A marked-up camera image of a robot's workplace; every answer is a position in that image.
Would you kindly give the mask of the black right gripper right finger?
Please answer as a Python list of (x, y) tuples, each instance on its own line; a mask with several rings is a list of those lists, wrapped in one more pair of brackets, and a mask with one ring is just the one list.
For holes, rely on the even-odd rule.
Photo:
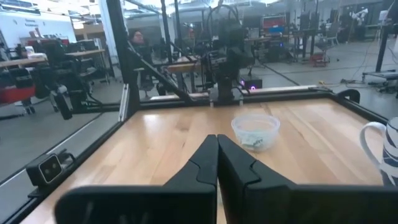
[(218, 178), (230, 224), (398, 224), (398, 188), (296, 184), (224, 134)]

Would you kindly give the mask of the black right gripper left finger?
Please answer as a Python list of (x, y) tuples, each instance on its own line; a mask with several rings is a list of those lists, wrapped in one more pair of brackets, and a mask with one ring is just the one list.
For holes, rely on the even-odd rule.
[(57, 224), (216, 224), (218, 139), (208, 135), (164, 185), (93, 185), (58, 200)]

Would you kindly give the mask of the green white sweetener packet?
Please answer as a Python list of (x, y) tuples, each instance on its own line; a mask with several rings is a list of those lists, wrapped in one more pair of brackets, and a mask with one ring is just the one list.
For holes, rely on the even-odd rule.
[(264, 138), (262, 136), (257, 136), (257, 135), (245, 135), (241, 137), (241, 144), (243, 146), (246, 146), (248, 148), (260, 148), (263, 145)]

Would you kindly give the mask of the black box purple light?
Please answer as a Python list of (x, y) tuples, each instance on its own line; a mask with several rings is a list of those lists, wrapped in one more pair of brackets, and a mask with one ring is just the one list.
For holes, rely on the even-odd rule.
[(240, 79), (242, 85), (248, 90), (257, 90), (262, 88), (262, 79), (254, 76), (242, 76)]

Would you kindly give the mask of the wooden workbench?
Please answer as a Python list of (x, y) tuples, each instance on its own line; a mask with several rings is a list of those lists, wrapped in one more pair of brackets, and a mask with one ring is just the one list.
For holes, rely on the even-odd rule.
[[(102, 53), (105, 53), (104, 49), (89, 50), (89, 51), (84, 51), (84, 52), (74, 52), (74, 53), (68, 53), (68, 55), (71, 55), (74, 57), (81, 57), (81, 56), (86, 56), (86, 55), (91, 55), (91, 54), (102, 54)], [(27, 65), (30, 63), (39, 63), (39, 62), (46, 62), (46, 61), (47, 61), (47, 59), (45, 57), (9, 60), (9, 61), (0, 62), (0, 68), (5, 68), (5, 67), (10, 67), (10, 66), (15, 66), (15, 65), (18, 65), (18, 66)]]
[(169, 65), (167, 70), (170, 73), (190, 73), (190, 72), (200, 72), (201, 62), (200, 58), (193, 55), (188, 57), (180, 57), (176, 62)]

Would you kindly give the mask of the clear plastic bowl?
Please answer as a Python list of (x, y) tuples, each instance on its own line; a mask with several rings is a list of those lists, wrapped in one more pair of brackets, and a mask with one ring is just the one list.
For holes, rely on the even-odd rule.
[(257, 135), (264, 138), (262, 147), (245, 149), (254, 152), (262, 152), (274, 144), (280, 129), (280, 121), (274, 116), (267, 114), (243, 114), (235, 117), (231, 122), (231, 127), (235, 133), (237, 140), (241, 144), (241, 137), (245, 135)]

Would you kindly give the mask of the small red cart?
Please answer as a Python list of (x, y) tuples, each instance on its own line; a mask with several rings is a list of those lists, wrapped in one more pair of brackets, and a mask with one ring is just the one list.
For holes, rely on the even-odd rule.
[(314, 67), (325, 67), (329, 63), (328, 57), (325, 51), (314, 53), (310, 57), (310, 61)]

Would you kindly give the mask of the person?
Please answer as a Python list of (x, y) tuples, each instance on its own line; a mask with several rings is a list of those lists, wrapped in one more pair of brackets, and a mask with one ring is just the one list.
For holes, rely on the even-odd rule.
[[(154, 64), (152, 61), (152, 49), (139, 30), (133, 30), (133, 32), (129, 34), (129, 41), (136, 52), (138, 52), (147, 63), (151, 65)], [(141, 71), (139, 75), (139, 87), (144, 91), (151, 91), (154, 87), (152, 76), (147, 70)]]

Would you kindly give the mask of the white blue striped mug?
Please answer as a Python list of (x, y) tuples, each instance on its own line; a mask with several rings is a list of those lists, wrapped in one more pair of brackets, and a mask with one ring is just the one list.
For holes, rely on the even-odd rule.
[[(366, 130), (376, 128), (383, 133), (381, 162), (370, 150), (366, 141)], [(398, 117), (390, 119), (386, 124), (369, 122), (359, 133), (359, 141), (370, 161), (380, 171), (383, 184), (398, 187)]]

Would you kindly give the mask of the black office chair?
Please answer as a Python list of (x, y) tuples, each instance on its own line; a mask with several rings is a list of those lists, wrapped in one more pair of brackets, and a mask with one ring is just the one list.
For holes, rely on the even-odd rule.
[(67, 55), (62, 44), (57, 40), (43, 42), (42, 49), (50, 67), (55, 72), (56, 81), (67, 88), (72, 109), (83, 110), (87, 104), (89, 88), (80, 73), (80, 60)]

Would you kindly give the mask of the silver aluminium rail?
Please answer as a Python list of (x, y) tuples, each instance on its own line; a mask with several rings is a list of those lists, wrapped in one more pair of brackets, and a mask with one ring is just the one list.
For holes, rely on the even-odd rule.
[(129, 84), (125, 83), (123, 85), (123, 91), (122, 91), (121, 101), (120, 101), (120, 105), (119, 105), (119, 116), (118, 116), (119, 122), (124, 122), (126, 119), (128, 101), (129, 101), (129, 92), (130, 92)]

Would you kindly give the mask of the black frame hook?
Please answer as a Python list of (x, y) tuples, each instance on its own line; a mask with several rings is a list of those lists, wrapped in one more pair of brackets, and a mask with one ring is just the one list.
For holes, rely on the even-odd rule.
[(347, 89), (336, 94), (339, 98), (347, 98), (355, 103), (360, 103), (361, 95), (358, 90)]

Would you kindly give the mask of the black stand post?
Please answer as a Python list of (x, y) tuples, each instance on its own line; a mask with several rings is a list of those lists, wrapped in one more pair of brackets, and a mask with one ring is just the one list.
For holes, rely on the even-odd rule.
[(383, 25), (381, 28), (381, 42), (379, 47), (379, 53), (377, 57), (376, 68), (374, 72), (363, 72), (362, 82), (365, 82), (367, 76), (383, 78), (386, 81), (398, 80), (398, 71), (393, 70), (382, 70), (382, 63), (384, 60), (384, 54), (387, 46), (387, 38), (389, 34), (394, 33), (394, 29), (398, 27), (398, 24)]

